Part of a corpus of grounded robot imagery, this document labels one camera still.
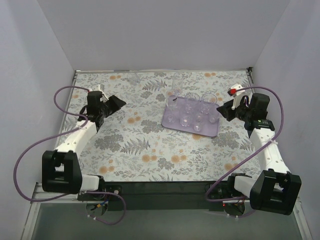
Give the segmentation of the tall clear highball glass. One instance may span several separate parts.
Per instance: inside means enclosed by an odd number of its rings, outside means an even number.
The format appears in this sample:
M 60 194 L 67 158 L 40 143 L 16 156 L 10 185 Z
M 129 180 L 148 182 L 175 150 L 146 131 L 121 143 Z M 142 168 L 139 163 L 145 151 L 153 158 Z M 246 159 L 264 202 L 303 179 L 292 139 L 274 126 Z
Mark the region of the tall clear highball glass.
M 183 92 L 183 81 L 184 81 L 184 76 L 182 72 L 176 72 L 173 75 L 173 80 L 172 80 L 172 90 L 175 93 L 175 100 L 174 102 L 176 103 L 176 106 L 173 108 L 173 111 L 176 111 L 178 109 L 178 97 L 182 94 Z

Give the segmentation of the small clear tumbler front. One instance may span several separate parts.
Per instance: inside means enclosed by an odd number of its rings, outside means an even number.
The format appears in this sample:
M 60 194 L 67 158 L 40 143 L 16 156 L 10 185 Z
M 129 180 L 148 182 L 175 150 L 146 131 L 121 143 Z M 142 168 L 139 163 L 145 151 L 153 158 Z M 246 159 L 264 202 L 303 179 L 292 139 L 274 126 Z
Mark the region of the small clear tumbler front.
M 202 123 L 203 120 L 204 120 L 204 114 L 203 114 L 202 112 L 197 112 L 197 113 L 195 114 L 194 120 L 195 120 L 197 123 Z

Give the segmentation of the clear wine glass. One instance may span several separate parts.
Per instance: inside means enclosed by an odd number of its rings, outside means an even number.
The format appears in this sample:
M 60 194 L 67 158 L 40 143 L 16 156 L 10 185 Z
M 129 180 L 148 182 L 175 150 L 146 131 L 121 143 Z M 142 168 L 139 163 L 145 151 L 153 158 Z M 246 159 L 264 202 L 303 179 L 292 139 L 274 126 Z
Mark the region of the clear wine glass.
M 188 92 L 186 93 L 184 99 L 185 99 L 184 109 L 187 112 L 192 112 L 198 105 L 200 101 L 200 96 L 197 93 Z

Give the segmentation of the tall clear champagne flute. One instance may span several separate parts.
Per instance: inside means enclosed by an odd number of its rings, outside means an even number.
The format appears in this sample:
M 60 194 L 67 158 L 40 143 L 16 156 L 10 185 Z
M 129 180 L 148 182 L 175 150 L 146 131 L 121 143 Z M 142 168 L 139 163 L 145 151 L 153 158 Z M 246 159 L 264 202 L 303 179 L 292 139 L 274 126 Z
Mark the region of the tall clear champagne flute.
M 174 110 L 177 107 L 177 93 L 174 90 L 169 90 L 166 93 L 166 107 L 169 109 L 167 114 L 167 122 L 173 124 L 176 121 L 176 116 L 174 115 Z

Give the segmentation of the small clear shot glass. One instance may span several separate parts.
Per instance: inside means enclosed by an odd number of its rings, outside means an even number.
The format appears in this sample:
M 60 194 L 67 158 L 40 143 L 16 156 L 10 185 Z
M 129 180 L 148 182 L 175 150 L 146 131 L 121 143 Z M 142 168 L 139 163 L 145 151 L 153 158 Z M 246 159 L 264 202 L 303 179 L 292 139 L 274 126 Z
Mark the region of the small clear shot glass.
M 196 132 L 201 132 L 202 129 L 203 129 L 203 123 L 202 123 L 202 122 L 199 122 L 199 121 L 196 121 L 196 122 L 193 124 L 193 129 L 194 129 L 194 131 L 196 131 Z

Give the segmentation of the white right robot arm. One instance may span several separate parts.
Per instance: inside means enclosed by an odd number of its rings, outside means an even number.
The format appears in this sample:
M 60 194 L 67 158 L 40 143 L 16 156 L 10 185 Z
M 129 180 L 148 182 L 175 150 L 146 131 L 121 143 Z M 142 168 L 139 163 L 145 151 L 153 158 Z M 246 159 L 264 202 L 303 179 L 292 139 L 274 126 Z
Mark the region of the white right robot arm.
M 217 111 L 227 120 L 244 122 L 249 140 L 257 153 L 261 172 L 257 179 L 244 173 L 233 173 L 227 184 L 233 197 L 249 198 L 254 210 L 290 215 L 297 200 L 302 181 L 292 174 L 284 163 L 274 140 L 275 127 L 267 118 L 269 96 L 254 93 L 249 97 L 231 90 L 233 100 L 224 103 Z

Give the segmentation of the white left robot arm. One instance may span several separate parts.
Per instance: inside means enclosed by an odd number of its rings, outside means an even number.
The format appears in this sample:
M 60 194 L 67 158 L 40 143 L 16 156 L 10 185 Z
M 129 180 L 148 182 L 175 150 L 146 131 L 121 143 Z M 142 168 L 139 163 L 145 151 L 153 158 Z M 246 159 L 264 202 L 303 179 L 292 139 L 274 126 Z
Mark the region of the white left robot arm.
M 126 102 L 115 95 L 105 97 L 100 90 L 88 92 L 87 104 L 78 115 L 78 129 L 54 150 L 42 155 L 42 189 L 45 192 L 77 194 L 99 189 L 101 177 L 83 174 L 79 157 L 104 120 L 125 105 Z

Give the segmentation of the clear faceted tumbler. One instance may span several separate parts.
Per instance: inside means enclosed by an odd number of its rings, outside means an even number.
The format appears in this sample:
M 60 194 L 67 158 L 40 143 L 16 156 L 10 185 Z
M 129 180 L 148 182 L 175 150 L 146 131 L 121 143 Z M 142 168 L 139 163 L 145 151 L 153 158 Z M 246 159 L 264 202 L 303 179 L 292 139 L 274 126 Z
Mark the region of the clear faceted tumbler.
M 203 114 L 208 114 L 211 107 L 217 103 L 217 97 L 210 92 L 207 92 L 201 97 L 200 110 Z
M 193 123 L 194 114 L 189 110 L 182 110 L 179 113 L 179 122 L 183 127 L 189 127 Z

